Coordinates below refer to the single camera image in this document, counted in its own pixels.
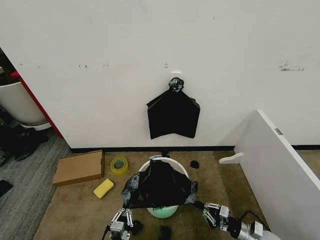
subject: floor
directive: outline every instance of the floor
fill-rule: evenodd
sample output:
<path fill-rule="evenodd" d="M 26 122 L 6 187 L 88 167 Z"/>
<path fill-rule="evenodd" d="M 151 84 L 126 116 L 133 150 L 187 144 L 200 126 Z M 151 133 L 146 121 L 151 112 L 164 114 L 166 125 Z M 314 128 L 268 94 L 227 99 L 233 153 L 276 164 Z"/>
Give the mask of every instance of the floor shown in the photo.
<path fill-rule="evenodd" d="M 298 153 L 320 178 L 320 150 Z M 106 224 L 122 205 L 120 193 L 126 180 L 149 156 L 158 153 L 106 153 L 106 166 L 114 157 L 122 155 L 129 161 L 129 171 L 115 176 L 106 167 L 102 179 L 55 188 L 52 178 L 57 161 L 70 154 L 67 143 L 51 133 L 49 141 L 27 159 L 20 162 L 10 160 L 0 167 L 0 179 L 14 185 L 0 198 L 1 240 L 101 239 Z M 170 152 L 170 156 L 185 167 L 190 179 L 199 182 L 198 200 L 227 205 L 235 217 L 251 210 L 263 218 L 241 167 L 238 164 L 218 164 L 220 158 L 232 154 L 232 151 Z M 197 160 L 200 168 L 191 168 L 191 160 Z M 98 199 L 92 191 L 105 178 L 110 178 L 115 186 L 103 199 Z M 132 236 L 133 240 L 158 239 L 161 225 L 171 227 L 173 240 L 233 239 L 217 229 L 210 230 L 200 212 L 192 206 L 180 206 L 167 219 L 157 219 L 146 209 L 134 209 L 133 216 L 144 225 L 137 236 Z M 247 222 L 252 220 L 249 216 L 246 219 Z"/>
<path fill-rule="evenodd" d="M 52 186 L 57 159 L 71 154 L 68 144 L 49 133 L 31 156 L 10 159 L 0 167 L 0 180 L 13 188 L 0 197 L 0 239 L 32 240 L 55 193 Z"/>
<path fill-rule="evenodd" d="M 149 156 L 155 152 L 113 152 L 105 154 L 106 166 L 116 156 L 124 156 L 129 161 L 126 174 L 113 175 L 108 167 L 102 179 L 58 187 L 47 212 L 34 237 L 35 240 L 87 240 L 101 239 L 106 224 L 112 219 L 123 201 L 121 191 L 129 177 L 136 173 Z M 219 165 L 222 157 L 231 156 L 232 151 L 194 151 L 170 152 L 170 157 L 180 162 L 189 174 L 189 178 L 198 181 L 196 197 L 202 202 L 219 203 L 230 206 L 235 217 L 251 210 L 262 216 L 257 201 L 239 165 Z M 200 163 L 199 169 L 189 166 L 192 160 Z M 98 199 L 93 190 L 105 178 L 114 182 L 114 188 Z M 158 239 L 160 226 L 172 229 L 172 240 L 184 239 L 233 239 L 228 233 L 218 229 L 211 230 L 201 213 L 193 206 L 180 206 L 177 212 L 167 219 L 158 219 L 146 209 L 134 209 L 134 219 L 140 220 L 142 231 L 132 239 Z"/>

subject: yellow sponge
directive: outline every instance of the yellow sponge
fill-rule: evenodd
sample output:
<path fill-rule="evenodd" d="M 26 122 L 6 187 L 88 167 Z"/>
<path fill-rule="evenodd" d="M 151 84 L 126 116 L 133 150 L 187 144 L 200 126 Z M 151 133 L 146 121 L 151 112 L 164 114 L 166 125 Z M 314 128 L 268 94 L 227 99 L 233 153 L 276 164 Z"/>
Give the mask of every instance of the yellow sponge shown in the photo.
<path fill-rule="evenodd" d="M 100 199 L 106 195 L 107 192 L 109 192 L 110 189 L 114 187 L 114 183 L 107 178 L 104 180 L 95 190 L 93 190 L 93 193 Z"/>

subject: black bag hanging on wall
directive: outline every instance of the black bag hanging on wall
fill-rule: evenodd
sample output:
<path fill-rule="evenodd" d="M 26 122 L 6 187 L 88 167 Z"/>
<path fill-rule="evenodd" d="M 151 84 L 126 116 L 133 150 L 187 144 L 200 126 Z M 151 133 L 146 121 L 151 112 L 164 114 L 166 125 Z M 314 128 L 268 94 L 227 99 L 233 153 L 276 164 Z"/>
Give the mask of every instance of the black bag hanging on wall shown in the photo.
<path fill-rule="evenodd" d="M 151 139 L 167 134 L 194 138 L 200 106 L 182 91 L 184 81 L 180 78 L 173 78 L 169 86 L 169 90 L 147 104 Z"/>

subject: white panel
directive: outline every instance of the white panel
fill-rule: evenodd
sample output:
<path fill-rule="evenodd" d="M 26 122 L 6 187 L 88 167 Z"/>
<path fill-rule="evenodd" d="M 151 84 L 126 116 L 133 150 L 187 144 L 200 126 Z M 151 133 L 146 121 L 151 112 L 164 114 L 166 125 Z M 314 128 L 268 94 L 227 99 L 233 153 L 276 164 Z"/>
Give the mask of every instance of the white panel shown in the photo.
<path fill-rule="evenodd" d="M 258 110 L 234 151 L 271 228 L 282 240 L 320 239 L 320 181 Z"/>
<path fill-rule="evenodd" d="M 292 144 L 320 144 L 318 0 L 7 0 L 0 8 L 0 47 L 72 148 L 235 145 L 259 108 Z M 176 70 L 201 107 L 195 139 L 150 140 L 146 103 Z"/>

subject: cardboard box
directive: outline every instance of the cardboard box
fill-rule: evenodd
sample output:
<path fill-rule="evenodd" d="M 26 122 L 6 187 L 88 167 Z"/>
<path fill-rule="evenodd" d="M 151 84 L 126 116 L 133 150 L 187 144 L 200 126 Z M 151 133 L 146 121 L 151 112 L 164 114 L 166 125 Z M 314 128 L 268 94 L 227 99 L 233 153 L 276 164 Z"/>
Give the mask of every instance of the cardboard box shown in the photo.
<path fill-rule="evenodd" d="M 105 173 L 105 156 L 102 150 L 60 158 L 53 185 L 60 187 L 99 179 Z"/>

